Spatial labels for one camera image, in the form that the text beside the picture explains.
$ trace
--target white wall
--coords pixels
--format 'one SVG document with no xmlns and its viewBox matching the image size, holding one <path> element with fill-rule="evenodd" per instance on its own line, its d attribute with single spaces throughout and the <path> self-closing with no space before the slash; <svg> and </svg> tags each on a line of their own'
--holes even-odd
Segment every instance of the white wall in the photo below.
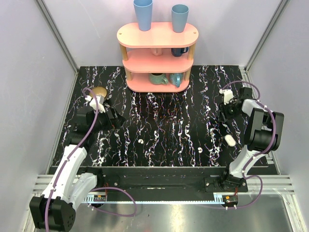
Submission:
<svg viewBox="0 0 309 232">
<path fill-rule="evenodd" d="M 0 231 L 20 231 L 74 73 L 33 0 L 0 1 Z"/>
<path fill-rule="evenodd" d="M 116 33 L 136 22 L 133 0 L 44 0 L 77 65 L 122 65 Z M 199 30 L 195 64 L 244 66 L 280 0 L 154 0 L 153 21 L 186 4 Z"/>
<path fill-rule="evenodd" d="M 277 158 L 289 174 L 309 228 L 309 1 L 290 1 L 249 70 L 262 102 L 284 113 Z"/>
</svg>

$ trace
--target teal mug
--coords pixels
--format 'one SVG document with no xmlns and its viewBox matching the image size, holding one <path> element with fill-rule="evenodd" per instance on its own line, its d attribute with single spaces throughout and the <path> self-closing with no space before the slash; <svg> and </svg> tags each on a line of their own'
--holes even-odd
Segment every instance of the teal mug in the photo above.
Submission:
<svg viewBox="0 0 309 232">
<path fill-rule="evenodd" d="M 169 81 L 172 85 L 179 88 L 180 84 L 183 82 L 183 73 L 171 73 L 169 75 Z"/>
<path fill-rule="evenodd" d="M 149 80 L 154 85 L 167 85 L 169 82 L 164 73 L 150 73 Z"/>
</svg>

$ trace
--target wooden shelf post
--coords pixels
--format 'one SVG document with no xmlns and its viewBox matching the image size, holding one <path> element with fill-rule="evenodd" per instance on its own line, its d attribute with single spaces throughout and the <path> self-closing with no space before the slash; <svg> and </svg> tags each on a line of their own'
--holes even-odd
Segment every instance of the wooden shelf post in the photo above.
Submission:
<svg viewBox="0 0 309 232">
<path fill-rule="evenodd" d="M 132 80 L 132 73 L 125 68 L 125 71 L 126 71 L 126 78 L 128 81 L 131 81 Z"/>
<path fill-rule="evenodd" d="M 120 44 L 120 50 L 122 54 L 122 60 L 127 61 L 127 52 L 126 52 L 126 47 Z"/>
<path fill-rule="evenodd" d="M 194 52 L 195 52 L 195 44 L 191 45 L 189 48 L 189 60 L 192 60 L 194 57 Z"/>
<path fill-rule="evenodd" d="M 184 73 L 184 80 L 188 81 L 190 79 L 191 68 Z"/>
</svg>

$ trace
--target pink shelf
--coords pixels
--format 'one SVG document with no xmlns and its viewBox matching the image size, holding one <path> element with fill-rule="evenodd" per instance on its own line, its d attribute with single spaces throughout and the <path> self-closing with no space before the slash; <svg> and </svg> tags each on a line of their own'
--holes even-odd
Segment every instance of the pink shelf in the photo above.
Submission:
<svg viewBox="0 0 309 232">
<path fill-rule="evenodd" d="M 197 38 L 198 30 L 188 23 L 182 33 L 174 32 L 171 22 L 151 23 L 149 31 L 141 31 L 137 23 L 129 23 L 117 32 L 119 43 L 129 48 L 189 47 Z"/>
<path fill-rule="evenodd" d="M 188 53 L 174 57 L 170 48 L 163 49 L 163 54 L 155 56 L 150 49 L 133 49 L 127 53 L 128 60 L 123 61 L 126 69 L 133 73 L 183 73 L 191 68 L 193 59 L 188 60 Z"/>
<path fill-rule="evenodd" d="M 183 81 L 179 88 L 168 83 L 167 85 L 154 85 L 149 81 L 148 73 L 132 73 L 133 79 L 126 80 L 127 86 L 135 92 L 180 92 L 185 90 L 189 81 Z"/>
</svg>

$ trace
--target blue cup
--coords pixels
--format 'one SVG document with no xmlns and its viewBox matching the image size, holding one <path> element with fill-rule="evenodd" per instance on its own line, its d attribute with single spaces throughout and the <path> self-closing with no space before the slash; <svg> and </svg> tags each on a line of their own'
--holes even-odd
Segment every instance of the blue cup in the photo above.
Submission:
<svg viewBox="0 0 309 232">
<path fill-rule="evenodd" d="M 187 23 L 188 14 L 189 7 L 186 5 L 178 4 L 172 7 L 172 25 L 174 32 L 183 32 Z"/>
<path fill-rule="evenodd" d="M 183 81 L 183 74 L 182 73 L 171 73 L 169 75 L 169 81 L 172 85 L 175 85 L 177 88 L 179 88 L 180 84 Z"/>
<path fill-rule="evenodd" d="M 150 30 L 151 18 L 153 14 L 152 0 L 134 0 L 134 9 L 139 24 L 139 29 L 142 31 Z"/>
<path fill-rule="evenodd" d="M 189 47 L 185 48 L 172 48 L 172 54 L 175 57 L 181 57 L 183 53 L 186 53 L 189 51 Z"/>
</svg>

